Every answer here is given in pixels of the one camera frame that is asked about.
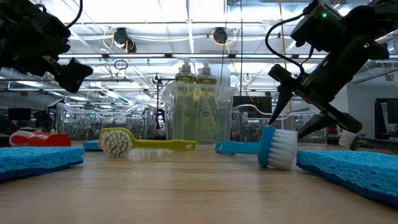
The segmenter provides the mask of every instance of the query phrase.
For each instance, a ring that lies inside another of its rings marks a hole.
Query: white bristles
[[[338,144],[340,146],[343,146],[347,149],[351,146],[355,138],[357,137],[357,134],[351,133],[349,131],[343,131],[343,134],[340,137],[340,140],[338,141]]]
[[[101,133],[101,148],[110,157],[123,157],[132,149],[132,142],[128,133],[112,130]]]
[[[279,169],[290,169],[298,149],[296,131],[276,129],[272,138],[268,165]]]

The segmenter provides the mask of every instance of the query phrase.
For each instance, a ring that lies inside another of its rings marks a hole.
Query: blue sponge
[[[298,151],[297,165],[364,197],[398,205],[398,156],[376,152]]]
[[[83,147],[86,151],[102,151],[98,146],[98,140],[87,141],[83,143]]]
[[[0,182],[47,174],[82,164],[79,147],[10,147],[0,149]]]

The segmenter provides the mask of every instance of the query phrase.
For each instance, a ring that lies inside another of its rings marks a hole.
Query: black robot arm
[[[93,69],[74,58],[68,65],[57,63],[58,56],[70,49],[69,37],[68,28],[43,5],[29,0],[0,1],[0,68],[41,77],[50,72],[62,88],[76,93]]]
[[[334,124],[358,133],[362,124],[330,102],[368,60],[389,58],[387,44],[375,40],[398,29],[398,0],[372,1],[354,8],[345,17],[329,5],[314,1],[303,15],[291,35],[296,46],[309,43],[328,55],[313,72],[296,77],[278,64],[271,68],[269,75],[280,82],[280,94],[270,124],[296,94],[321,111],[299,130],[299,138]]]

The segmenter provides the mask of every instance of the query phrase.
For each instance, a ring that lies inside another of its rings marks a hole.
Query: table surface
[[[398,210],[256,156],[133,150],[0,184],[0,223],[397,223]]]

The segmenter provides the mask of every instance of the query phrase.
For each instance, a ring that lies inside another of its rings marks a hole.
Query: blue scrub brush
[[[265,126],[259,142],[219,142],[216,152],[222,154],[257,154],[258,164],[290,169],[297,153],[297,132]]]

